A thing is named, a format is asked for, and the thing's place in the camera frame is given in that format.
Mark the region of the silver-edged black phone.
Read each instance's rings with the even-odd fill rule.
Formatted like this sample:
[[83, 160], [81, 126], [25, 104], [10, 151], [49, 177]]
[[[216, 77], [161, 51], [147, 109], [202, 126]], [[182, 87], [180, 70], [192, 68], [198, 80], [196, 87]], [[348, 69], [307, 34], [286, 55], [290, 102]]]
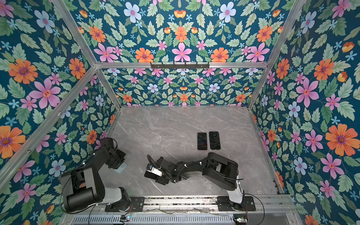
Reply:
[[218, 131], [210, 131], [209, 132], [209, 141], [210, 141], [210, 149], [211, 150], [220, 150], [221, 143]]

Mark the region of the light blue phone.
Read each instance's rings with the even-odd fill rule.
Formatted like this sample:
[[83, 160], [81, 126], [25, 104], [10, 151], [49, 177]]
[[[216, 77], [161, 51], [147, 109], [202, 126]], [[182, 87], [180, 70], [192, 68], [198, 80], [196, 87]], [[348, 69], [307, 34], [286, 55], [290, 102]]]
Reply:
[[127, 164], [124, 162], [122, 163], [117, 169], [113, 169], [117, 174], [121, 174], [122, 172], [125, 171], [127, 167]]

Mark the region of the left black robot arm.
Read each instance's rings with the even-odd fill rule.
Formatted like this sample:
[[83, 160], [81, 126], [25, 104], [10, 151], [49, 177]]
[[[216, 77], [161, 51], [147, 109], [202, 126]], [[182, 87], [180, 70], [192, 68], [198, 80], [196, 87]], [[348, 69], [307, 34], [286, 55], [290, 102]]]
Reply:
[[96, 205], [106, 205], [109, 209], [127, 212], [131, 200], [123, 187], [105, 187], [99, 170], [106, 165], [121, 173], [125, 168], [126, 153], [118, 149], [118, 143], [110, 138], [100, 140], [100, 148], [90, 154], [80, 166], [61, 176], [60, 207], [65, 213], [76, 214]]

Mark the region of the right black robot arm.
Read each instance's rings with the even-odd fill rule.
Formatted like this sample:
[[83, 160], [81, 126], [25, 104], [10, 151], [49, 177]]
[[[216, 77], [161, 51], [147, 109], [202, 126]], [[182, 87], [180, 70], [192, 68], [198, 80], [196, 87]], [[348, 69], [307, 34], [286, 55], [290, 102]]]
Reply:
[[144, 177], [161, 185], [179, 183], [192, 176], [201, 175], [228, 193], [230, 205], [243, 204], [245, 192], [241, 187], [238, 164], [219, 154], [210, 152], [198, 161], [172, 163], [160, 157], [155, 161], [147, 155], [148, 165]]

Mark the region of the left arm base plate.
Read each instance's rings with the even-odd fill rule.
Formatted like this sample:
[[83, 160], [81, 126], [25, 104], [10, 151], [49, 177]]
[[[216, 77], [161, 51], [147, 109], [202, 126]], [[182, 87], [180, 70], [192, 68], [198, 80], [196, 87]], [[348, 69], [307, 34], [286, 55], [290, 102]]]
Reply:
[[144, 197], [129, 197], [120, 200], [111, 205], [107, 205], [105, 208], [105, 212], [142, 212], [144, 207]]

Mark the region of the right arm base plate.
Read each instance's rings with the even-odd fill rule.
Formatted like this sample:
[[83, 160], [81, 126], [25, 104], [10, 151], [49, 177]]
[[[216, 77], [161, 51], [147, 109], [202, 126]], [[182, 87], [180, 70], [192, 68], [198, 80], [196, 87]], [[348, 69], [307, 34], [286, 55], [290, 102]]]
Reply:
[[251, 196], [244, 196], [242, 203], [231, 202], [228, 196], [217, 197], [217, 207], [220, 212], [240, 211], [255, 212], [256, 206]]

